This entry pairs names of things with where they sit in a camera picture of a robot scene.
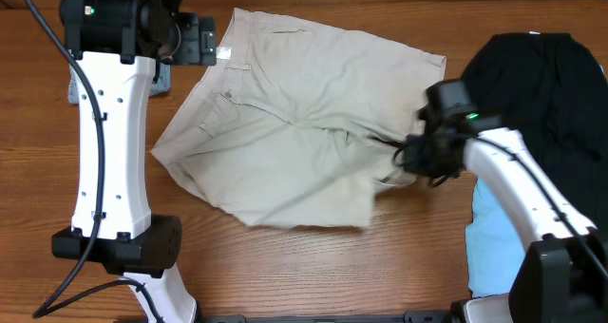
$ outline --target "fabric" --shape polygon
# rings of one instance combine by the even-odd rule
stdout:
[[[445,57],[242,9],[220,47],[152,150],[184,189],[247,225],[366,227],[375,193],[415,180],[369,137],[422,131]]]
[[[527,110],[527,108],[519,108],[518,106],[527,106],[539,99],[548,100],[545,104],[539,102],[536,106],[546,105],[547,108],[540,110],[536,116],[543,116],[550,110],[567,110],[570,115],[583,117],[592,112],[587,109],[588,105],[601,105],[603,99],[608,98],[604,86],[604,76],[602,74],[597,75],[597,69],[603,72],[603,68],[601,66],[597,67],[597,62],[586,48],[574,42],[568,35],[543,35],[540,38],[539,40],[521,34],[495,36],[467,67],[463,77],[468,80],[468,86],[473,86],[472,89],[469,88],[469,91],[471,93],[475,92],[478,105],[479,103],[484,104],[484,109],[490,109],[494,101],[504,100],[501,105],[496,105],[496,108],[503,112],[506,122],[513,124],[513,127],[520,129],[523,134],[528,134],[527,139],[525,135],[523,136],[528,147],[533,144],[536,146],[536,151],[540,149],[544,152],[540,155],[533,155],[533,157],[537,162],[545,162],[545,164],[541,164],[541,167],[554,171],[549,174],[553,182],[557,183],[556,177],[563,176],[562,173],[555,172],[559,170],[559,162],[566,163],[565,167],[568,169],[575,169],[577,167],[576,163],[581,162],[581,167],[584,170],[580,172],[587,172],[588,177],[600,180],[601,173],[605,172],[601,171],[601,167],[604,167],[605,170],[605,161],[596,158],[593,152],[589,153],[588,151],[588,149],[593,150],[596,146],[592,143],[585,149],[579,146],[580,150],[574,156],[566,158],[568,151],[577,148],[568,144],[566,146],[561,145],[560,135],[552,130],[555,122],[542,125],[539,120],[536,120],[534,123],[538,126],[536,130],[540,130],[541,133],[534,133],[536,131],[534,126],[523,125],[521,122],[527,122],[524,120],[525,118],[517,117],[517,115],[520,115],[517,113]],[[526,65],[532,67],[533,70],[525,69],[524,66]],[[593,94],[582,95],[590,102],[581,104],[581,102],[573,101],[572,104],[575,105],[570,106],[567,102],[564,104],[564,101],[551,101],[553,96],[563,96],[567,99],[568,91],[575,94],[570,95],[572,97],[581,96],[576,89],[589,90],[585,88],[586,85],[580,87],[576,85],[579,82],[587,83],[589,80],[587,75],[580,76],[575,70],[594,75],[593,81],[588,84],[596,85],[590,89]],[[496,90],[502,90],[497,89],[501,86],[506,87],[507,92],[522,95],[521,97],[514,95],[510,99],[506,98],[509,96],[507,93],[497,95]],[[487,98],[483,98],[482,91],[486,91]],[[571,121],[560,122],[563,118],[559,116],[547,117],[549,118],[548,121],[555,120],[558,124],[564,125],[562,130],[572,129],[572,127],[566,126]],[[548,138],[538,142],[530,141],[538,136]],[[570,139],[585,138],[578,136]],[[593,170],[594,166],[592,165],[596,165],[600,169]],[[580,172],[572,174],[576,177],[572,181],[588,183],[587,180],[584,180],[584,174]],[[576,184],[568,183],[568,179],[564,177],[560,179],[560,183],[562,187],[566,184],[568,188],[574,191],[580,191],[582,188],[576,186]],[[583,214],[593,219],[598,226],[605,225],[605,221],[602,220],[605,216],[601,214],[602,204],[598,202],[594,205],[593,201],[593,199],[601,201],[602,194],[597,188],[588,189],[585,194],[593,196],[592,200],[575,203],[572,198],[568,198],[567,195],[566,197],[575,203],[575,206]],[[522,243],[504,209],[483,180],[478,180],[475,186],[472,209],[473,222],[466,227],[465,234],[469,289],[473,292],[473,297],[507,293],[510,291],[525,257]]]
[[[67,86],[67,101],[73,105],[77,105],[80,96],[78,96],[78,88],[76,87],[76,80],[78,75],[74,72],[74,69],[69,67],[69,85]],[[159,95],[163,92],[171,89],[171,66],[160,63],[159,65],[159,78],[157,82],[152,84],[150,88],[150,96]]]
[[[608,228],[608,84],[569,34],[492,37],[462,75],[480,110],[500,110],[564,196]]]

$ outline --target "black cable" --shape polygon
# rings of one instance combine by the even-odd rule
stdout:
[[[528,176],[530,176],[530,178],[532,179],[532,181],[534,181],[534,183],[536,184],[536,186],[539,188],[539,190],[541,190],[542,195],[545,197],[545,199],[549,202],[549,204],[551,205],[551,209],[557,214],[558,218],[560,218],[560,221],[566,226],[566,228],[568,229],[568,231],[570,232],[570,234],[572,234],[572,236],[577,240],[577,242],[580,244],[580,246],[582,247],[583,252],[587,255],[587,257],[589,258],[589,260],[591,261],[591,263],[594,265],[594,267],[596,267],[599,271],[599,273],[603,276],[603,278],[608,281],[608,271],[606,271],[606,268],[603,266],[603,264],[601,263],[601,261],[599,261],[598,257],[593,253],[593,251],[591,250],[591,248],[589,248],[589,246],[587,245],[587,243],[582,239],[582,236],[579,234],[579,232],[577,232],[577,230],[572,226],[572,224],[570,223],[570,221],[568,220],[568,217],[562,212],[562,210],[560,210],[560,208],[558,207],[558,205],[555,203],[555,201],[551,198],[551,196],[549,195],[549,193],[547,193],[547,190],[544,188],[544,186],[542,186],[541,181],[536,177],[536,175],[534,175],[534,172],[532,172],[532,170],[530,169],[530,167],[523,162],[520,157],[517,155],[517,153],[511,152],[508,150],[508,148],[500,145],[499,143],[484,139],[484,138],[480,138],[480,137],[474,137],[474,136],[467,136],[467,135],[459,135],[461,138],[463,139],[472,139],[481,143],[486,143],[488,145],[491,145],[492,147],[504,152],[505,154],[507,154],[509,157],[511,157],[511,159],[515,162],[517,162],[519,165],[522,166],[522,168],[525,170],[525,172],[528,174]]]
[[[156,311],[156,308],[154,307],[154,303],[152,301],[152,298],[150,297],[150,294],[147,292],[147,290],[143,287],[143,285],[141,283],[139,283],[135,280],[132,280],[132,279],[117,280],[117,282],[121,282],[120,284],[118,284],[117,282],[111,282],[111,283],[107,283],[105,285],[95,287],[95,288],[87,290],[81,294],[77,294],[77,295],[73,296],[72,298],[70,298],[66,301],[63,301],[53,307],[50,307],[52,305],[52,303],[54,303],[55,300],[57,300],[57,298],[66,290],[67,286],[69,286],[69,284],[74,280],[76,275],[83,268],[83,265],[85,264],[86,260],[88,259],[88,256],[90,256],[91,251],[93,250],[93,245],[95,244],[95,240],[97,239],[97,235],[99,233],[99,229],[100,229],[102,219],[103,219],[102,208],[103,208],[103,203],[104,203],[104,181],[105,181],[104,128],[102,126],[103,118],[102,118],[102,114],[101,114],[101,111],[99,108],[99,103],[97,102],[97,98],[95,97],[93,88],[92,88],[90,82],[88,81],[87,77],[85,76],[85,73],[80,68],[78,63],[76,63],[76,61],[74,60],[74,57],[72,57],[72,55],[66,50],[64,45],[59,40],[59,37],[57,37],[57,35],[53,32],[52,28],[48,25],[47,21],[40,14],[40,11],[38,11],[38,9],[33,4],[33,2],[31,0],[24,0],[24,1],[28,5],[28,8],[31,11],[31,14],[34,16],[36,21],[40,24],[40,26],[42,27],[44,32],[47,34],[48,38],[50,38],[50,40],[57,47],[59,52],[64,56],[64,58],[67,60],[67,62],[72,66],[72,68],[78,75],[78,78],[80,78],[83,86],[85,87],[86,95],[88,96],[88,99],[91,101],[91,107],[93,109],[93,120],[95,121],[95,128],[97,131],[97,156],[98,156],[97,157],[97,159],[98,159],[98,162],[97,162],[97,198],[95,200],[95,214],[93,216],[93,228],[91,230],[91,235],[88,240],[88,244],[86,245],[85,250],[83,251],[83,254],[76,262],[76,265],[74,265],[74,268],[72,268],[72,270],[67,275],[66,279],[61,283],[61,285],[57,288],[57,290],[55,290],[55,292],[40,306],[40,308],[38,308],[38,310],[36,310],[32,314],[32,317],[33,318],[44,317],[47,314],[55,312],[81,298],[86,297],[87,295],[94,294],[94,293],[101,291],[103,289],[106,289],[108,287],[129,284],[129,285],[136,286],[140,291],[142,291],[143,296],[145,297],[145,300],[147,301],[148,307],[150,308],[150,311],[154,315],[154,318],[157,320],[157,322],[161,323],[162,318],[159,316],[158,312]]]

